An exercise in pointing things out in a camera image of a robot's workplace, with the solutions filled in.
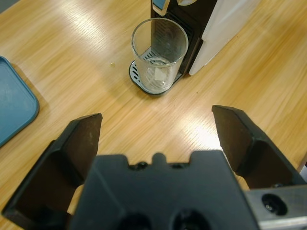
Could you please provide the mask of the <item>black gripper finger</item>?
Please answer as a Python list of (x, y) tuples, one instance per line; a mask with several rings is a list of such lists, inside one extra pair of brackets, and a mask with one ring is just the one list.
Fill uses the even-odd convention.
[(250, 189), (306, 184), (273, 141), (242, 110), (213, 105), (220, 145)]
[(69, 122), (50, 142), (17, 187), (1, 214), (25, 230), (66, 230), (75, 190), (97, 155), (100, 113)]

